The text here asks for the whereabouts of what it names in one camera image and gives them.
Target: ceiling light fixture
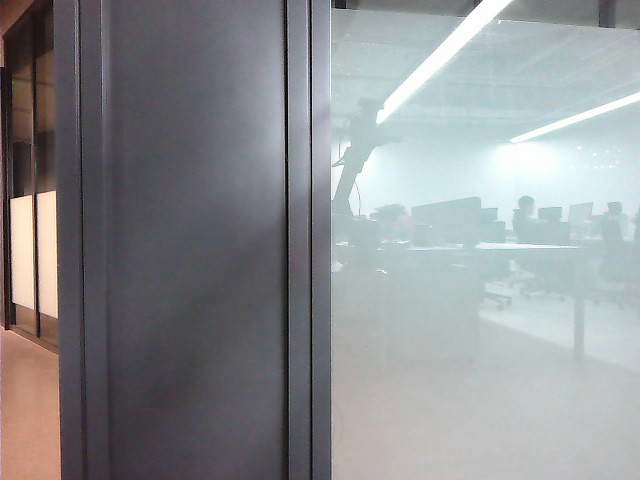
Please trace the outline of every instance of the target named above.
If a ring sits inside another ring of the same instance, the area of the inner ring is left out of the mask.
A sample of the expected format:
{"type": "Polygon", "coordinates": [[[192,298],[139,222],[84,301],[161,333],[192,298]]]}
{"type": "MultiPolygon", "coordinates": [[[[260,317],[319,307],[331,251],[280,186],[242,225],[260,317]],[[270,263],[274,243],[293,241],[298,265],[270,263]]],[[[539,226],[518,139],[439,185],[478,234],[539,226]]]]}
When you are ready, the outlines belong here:
{"type": "Polygon", "coordinates": [[[449,62],[513,0],[483,0],[422,64],[387,98],[378,112],[384,122],[449,62]]]}
{"type": "Polygon", "coordinates": [[[587,110],[586,112],[579,113],[577,115],[573,115],[571,117],[565,118],[564,120],[559,120],[557,122],[553,122],[544,127],[537,128],[523,135],[519,135],[511,139],[511,143],[521,143],[531,140],[533,138],[540,137],[542,135],[546,135],[547,133],[551,133],[555,130],[559,130],[564,127],[568,127],[569,125],[574,125],[576,123],[584,122],[585,120],[589,120],[593,117],[597,117],[598,115],[602,115],[604,113],[609,113],[614,110],[618,110],[619,108],[626,107],[627,105],[631,105],[633,103],[640,102],[640,92],[634,93],[633,95],[629,95],[627,97],[621,98],[620,100],[615,100],[611,103],[607,103],[606,105],[602,105],[600,107],[592,108],[591,110],[587,110]]]}

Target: frosted glass panel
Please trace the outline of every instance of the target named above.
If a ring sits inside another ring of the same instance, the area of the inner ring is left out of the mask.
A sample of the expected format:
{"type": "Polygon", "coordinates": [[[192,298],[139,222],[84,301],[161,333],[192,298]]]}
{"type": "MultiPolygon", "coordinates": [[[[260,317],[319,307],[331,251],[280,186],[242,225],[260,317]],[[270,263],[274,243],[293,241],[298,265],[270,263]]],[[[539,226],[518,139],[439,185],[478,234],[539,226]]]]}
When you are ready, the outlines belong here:
{"type": "Polygon", "coordinates": [[[640,478],[632,3],[334,2],[333,480],[640,478]]]}
{"type": "Polygon", "coordinates": [[[56,192],[39,193],[37,201],[40,311],[50,317],[58,318],[56,192]]]}
{"type": "Polygon", "coordinates": [[[12,198],[11,208],[11,293],[15,304],[34,306],[33,197],[12,198]]]}

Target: ceiling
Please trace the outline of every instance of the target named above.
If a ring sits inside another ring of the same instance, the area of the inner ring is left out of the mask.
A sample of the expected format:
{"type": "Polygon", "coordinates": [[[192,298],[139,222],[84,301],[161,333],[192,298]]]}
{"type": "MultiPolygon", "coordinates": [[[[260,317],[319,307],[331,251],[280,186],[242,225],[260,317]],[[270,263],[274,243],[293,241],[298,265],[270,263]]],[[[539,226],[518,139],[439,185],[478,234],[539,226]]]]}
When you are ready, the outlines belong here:
{"type": "MultiPolygon", "coordinates": [[[[462,18],[333,10],[332,21],[332,107],[340,129],[360,98],[384,100],[462,18]]],[[[459,128],[504,140],[638,91],[640,31],[501,20],[385,125],[403,134],[459,128]]],[[[608,114],[607,125],[635,134],[640,108],[625,110],[608,114]]]]}
{"type": "MultiPolygon", "coordinates": [[[[599,0],[513,0],[501,14],[503,20],[563,23],[567,25],[599,24],[599,0]]],[[[615,4],[615,24],[619,28],[640,28],[638,0],[608,0],[615,4]]],[[[433,15],[462,16],[473,9],[473,0],[346,0],[346,7],[362,10],[419,12],[433,15]]]]}

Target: desk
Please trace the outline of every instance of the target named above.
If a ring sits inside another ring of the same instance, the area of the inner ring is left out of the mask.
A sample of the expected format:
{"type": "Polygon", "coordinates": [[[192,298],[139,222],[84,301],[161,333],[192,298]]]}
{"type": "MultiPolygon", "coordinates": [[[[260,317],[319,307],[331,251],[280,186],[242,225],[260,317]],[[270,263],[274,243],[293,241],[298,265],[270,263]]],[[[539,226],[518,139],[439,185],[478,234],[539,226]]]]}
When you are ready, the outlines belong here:
{"type": "Polygon", "coordinates": [[[586,265],[585,249],[577,246],[564,245],[531,245],[519,243],[480,243],[474,248],[461,245],[447,245],[437,247],[409,247],[407,262],[418,265],[422,262],[443,259],[493,259],[523,260],[541,258],[569,261],[573,266],[573,352],[576,359],[584,357],[585,338],[585,283],[584,268],[586,265]]]}

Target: table leg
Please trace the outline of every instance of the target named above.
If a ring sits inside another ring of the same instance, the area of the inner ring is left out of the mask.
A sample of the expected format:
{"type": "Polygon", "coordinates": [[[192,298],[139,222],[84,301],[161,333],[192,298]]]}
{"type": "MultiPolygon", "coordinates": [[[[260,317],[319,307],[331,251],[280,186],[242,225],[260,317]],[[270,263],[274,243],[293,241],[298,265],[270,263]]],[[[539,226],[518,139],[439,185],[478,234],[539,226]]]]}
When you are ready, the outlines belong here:
{"type": "Polygon", "coordinates": [[[582,266],[581,260],[574,265],[573,356],[576,360],[584,358],[585,348],[585,278],[582,266]]]}

